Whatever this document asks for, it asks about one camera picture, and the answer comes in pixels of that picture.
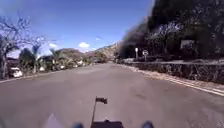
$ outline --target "asphalt road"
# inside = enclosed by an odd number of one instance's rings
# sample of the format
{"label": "asphalt road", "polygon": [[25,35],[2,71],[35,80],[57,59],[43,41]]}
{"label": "asphalt road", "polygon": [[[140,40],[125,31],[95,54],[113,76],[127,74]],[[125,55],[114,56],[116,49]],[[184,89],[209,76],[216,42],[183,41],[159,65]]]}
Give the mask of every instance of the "asphalt road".
{"label": "asphalt road", "polygon": [[65,128],[95,120],[140,128],[224,128],[224,97],[148,78],[113,64],[62,71],[0,84],[0,127],[44,128],[53,114]]}

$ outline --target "stone wall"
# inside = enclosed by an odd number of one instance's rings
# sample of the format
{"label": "stone wall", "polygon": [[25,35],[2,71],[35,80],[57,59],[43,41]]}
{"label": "stone wall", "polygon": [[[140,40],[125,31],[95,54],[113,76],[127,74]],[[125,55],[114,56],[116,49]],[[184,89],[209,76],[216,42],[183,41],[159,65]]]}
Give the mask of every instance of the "stone wall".
{"label": "stone wall", "polygon": [[125,63],[140,70],[157,71],[169,75],[191,80],[201,80],[224,84],[224,64],[202,64],[202,63]]}

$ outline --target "hill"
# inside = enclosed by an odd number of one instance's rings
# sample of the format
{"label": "hill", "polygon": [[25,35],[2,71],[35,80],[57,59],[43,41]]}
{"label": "hill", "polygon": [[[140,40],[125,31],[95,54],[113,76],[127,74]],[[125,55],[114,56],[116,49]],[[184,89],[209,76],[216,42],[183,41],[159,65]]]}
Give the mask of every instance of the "hill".
{"label": "hill", "polygon": [[109,45],[109,46],[105,46],[103,48],[99,48],[99,49],[97,49],[97,50],[95,50],[93,52],[101,52],[107,58],[113,59],[115,57],[114,53],[118,51],[119,46],[120,46],[120,43],[115,43],[115,44],[112,44],[112,45]]}
{"label": "hill", "polygon": [[66,57],[71,58],[73,60],[79,60],[85,56],[84,53],[73,48],[63,48],[58,50],[58,52],[60,52],[60,54],[65,55]]}

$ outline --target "street sign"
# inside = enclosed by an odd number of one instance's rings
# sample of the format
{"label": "street sign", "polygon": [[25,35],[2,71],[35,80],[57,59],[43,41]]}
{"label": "street sign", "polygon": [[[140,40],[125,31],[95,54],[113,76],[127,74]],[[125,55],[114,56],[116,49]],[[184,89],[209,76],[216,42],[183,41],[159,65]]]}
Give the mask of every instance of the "street sign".
{"label": "street sign", "polygon": [[147,56],[147,55],[149,54],[149,52],[148,52],[147,50],[144,50],[144,51],[142,51],[142,54],[143,54],[144,56]]}
{"label": "street sign", "polygon": [[147,50],[143,50],[142,54],[145,57],[145,62],[146,62],[147,61],[147,55],[149,54],[149,52]]}

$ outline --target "car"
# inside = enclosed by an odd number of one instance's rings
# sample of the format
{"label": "car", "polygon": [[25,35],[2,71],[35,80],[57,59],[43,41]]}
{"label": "car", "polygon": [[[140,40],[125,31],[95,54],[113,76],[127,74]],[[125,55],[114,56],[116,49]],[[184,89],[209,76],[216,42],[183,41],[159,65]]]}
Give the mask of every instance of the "car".
{"label": "car", "polygon": [[9,76],[18,78],[23,76],[23,72],[18,67],[11,67],[9,71]]}

